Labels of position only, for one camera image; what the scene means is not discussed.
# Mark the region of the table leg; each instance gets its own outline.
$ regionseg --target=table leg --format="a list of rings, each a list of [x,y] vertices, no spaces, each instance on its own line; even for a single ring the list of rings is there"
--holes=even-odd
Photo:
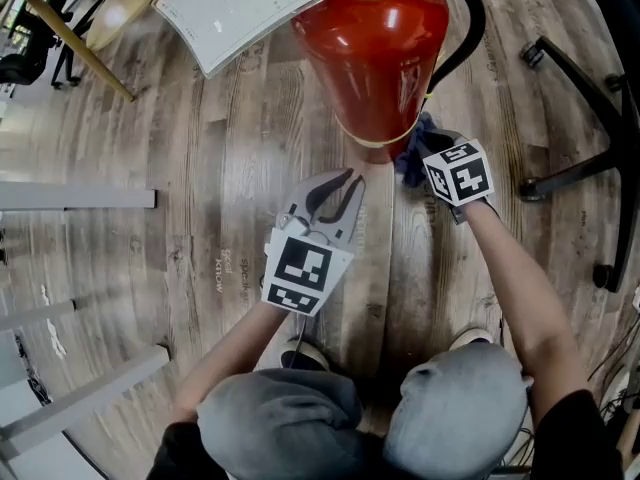
[[[82,39],[76,36],[73,31],[67,27],[62,18],[45,2],[44,0],[26,0],[42,20],[53,30],[79,57],[84,60],[96,74],[101,77],[108,85],[119,92],[127,101],[133,101],[133,95],[122,85],[114,74],[96,57]]]
[[[155,207],[155,190],[0,181],[0,211]]]
[[[46,320],[47,318],[57,318],[73,313],[75,310],[76,306],[73,301],[70,300],[54,304],[53,306],[27,310],[21,309],[9,316],[0,318],[0,332],[10,331],[18,327],[26,327],[27,325]]]
[[[164,347],[148,347],[102,377],[3,427],[0,456],[9,461],[51,439],[158,371],[169,360]]]

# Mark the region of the sneaker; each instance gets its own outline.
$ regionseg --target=sneaker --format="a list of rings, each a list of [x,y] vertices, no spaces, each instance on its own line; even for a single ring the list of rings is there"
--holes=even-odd
[[[280,366],[294,370],[311,370],[318,372],[331,371],[329,362],[322,353],[309,343],[300,343],[300,350],[296,353],[298,339],[294,338],[285,343],[280,351]]]
[[[473,327],[467,329],[451,344],[449,350],[455,350],[460,347],[464,347],[469,343],[493,343],[493,336],[486,329],[479,327]]]

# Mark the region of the chair wheel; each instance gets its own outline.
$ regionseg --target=chair wheel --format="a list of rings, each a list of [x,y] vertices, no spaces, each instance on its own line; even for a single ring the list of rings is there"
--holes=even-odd
[[[618,92],[622,89],[622,80],[615,73],[611,73],[604,78],[604,85],[607,86],[607,89],[611,92]]]
[[[539,178],[527,178],[520,184],[520,198],[523,201],[542,201],[545,196],[538,194],[536,182]]]
[[[596,264],[593,267],[593,284],[598,288],[605,288],[609,283],[612,273],[613,267],[611,265]]]
[[[535,68],[544,57],[544,52],[540,51],[534,43],[527,43],[520,50],[520,58],[527,63],[527,65],[533,69]]]

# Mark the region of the cable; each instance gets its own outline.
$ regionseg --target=cable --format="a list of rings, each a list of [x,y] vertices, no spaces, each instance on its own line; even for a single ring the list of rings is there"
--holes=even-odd
[[[298,357],[298,353],[300,352],[300,347],[302,346],[302,338],[304,337],[304,331],[307,329],[307,317],[304,317],[304,321],[302,322],[302,330],[300,331],[300,336],[298,337],[298,343],[296,343],[296,349],[293,352],[293,357],[291,358],[291,361],[289,361],[289,366],[287,368],[292,368],[293,367],[293,363],[296,360],[296,357]]]
[[[635,328],[635,329],[636,329],[636,332],[635,332],[635,334],[633,335],[633,339],[631,340],[631,343],[633,343],[633,341],[634,341],[634,340],[635,340],[635,338],[636,338],[636,335],[638,334],[638,329],[640,329],[640,327],[638,327],[638,322],[640,322],[640,315],[638,315],[638,316],[636,317],[635,321],[633,322],[633,325],[632,325],[632,326],[631,326],[631,328],[627,331],[627,334],[625,334],[625,335],[622,337],[622,339],[618,342],[618,344],[617,344],[615,347],[613,347],[613,350],[611,350],[611,352],[609,352],[609,353],[607,354],[607,356],[606,356],[602,361],[600,361],[600,363],[598,364],[598,366],[596,366],[596,367],[595,367],[595,369],[591,372],[591,375],[589,375],[589,378],[587,379],[587,382],[590,382],[590,381],[591,381],[591,379],[593,379],[593,376],[598,372],[598,370],[599,370],[600,368],[602,368],[602,367],[605,365],[605,363],[606,363],[609,359],[611,359],[611,357],[613,356],[613,354],[615,354],[615,353],[616,353],[616,351],[620,348],[620,345],[622,345],[622,344],[626,341],[626,339],[629,337],[629,335],[631,334],[631,332],[632,332],[632,331],[633,331],[633,329]],[[627,349],[625,350],[625,352],[624,352],[622,355],[626,354],[626,353],[629,351],[629,348],[631,347],[631,343],[629,344],[629,346],[627,347]]]
[[[535,443],[533,443],[533,446],[531,447],[531,451],[529,452],[529,455],[527,455],[527,458],[524,459],[524,462],[522,464],[520,464],[521,466],[526,466],[527,462],[529,462],[529,459],[533,456],[533,452],[536,449]]]
[[[624,392],[624,395],[619,396],[618,398],[614,398],[613,400],[609,400],[607,402],[607,404],[600,410],[600,416],[602,418],[604,418],[606,416],[606,414],[611,411],[612,409],[615,411],[616,408],[616,404],[618,402],[622,402],[624,400],[626,400],[627,398],[634,398],[638,395],[640,395],[640,391],[637,393],[632,393],[631,395],[627,395],[626,391]]]
[[[509,466],[513,465],[513,461],[520,454],[520,452],[522,452],[522,456],[524,457],[524,455],[527,453],[527,450],[529,449],[529,443],[531,443],[531,441],[533,440],[533,432],[531,432],[531,430],[529,430],[528,428],[522,427],[519,430],[519,432],[523,432],[524,434],[527,434],[529,438],[524,443],[522,443],[520,445],[520,448],[518,448],[516,452],[511,456],[511,460],[509,461]]]
[[[629,340],[629,344],[627,345],[627,347],[622,351],[622,353],[620,354],[620,356],[618,357],[618,359],[611,365],[611,367],[606,371],[606,373],[604,374],[604,376],[602,377],[602,387],[601,387],[601,391],[602,391],[602,396],[604,397],[605,391],[607,389],[607,379],[609,378],[609,375],[611,374],[611,372],[614,370],[614,368],[616,366],[618,366],[618,364],[620,363],[620,361],[624,358],[624,356],[629,352],[629,350],[631,349],[631,347],[633,346],[636,337],[638,336],[638,331],[640,331],[640,325],[638,325],[636,327],[635,332],[633,333],[633,337]],[[620,368],[618,368],[618,370],[616,370],[616,373],[619,372],[622,368],[624,368],[624,364],[620,366]]]

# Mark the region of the wooden chair leg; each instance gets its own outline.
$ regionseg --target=wooden chair leg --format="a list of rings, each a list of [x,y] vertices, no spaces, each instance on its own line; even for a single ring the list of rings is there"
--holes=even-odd
[[[7,425],[2,429],[0,456],[9,461],[50,439],[168,362],[167,349],[159,345],[149,347],[102,377]]]
[[[640,409],[633,409],[622,429],[616,448],[622,458],[622,470],[626,471],[634,459],[633,444],[640,428]]]
[[[82,60],[84,60],[96,74],[101,77],[108,85],[119,92],[127,101],[133,101],[133,94],[122,85],[115,75],[96,57],[82,39],[76,36],[73,31],[67,27],[62,18],[45,2],[44,0],[26,0],[42,20],[53,30],[74,52],[76,52]]]

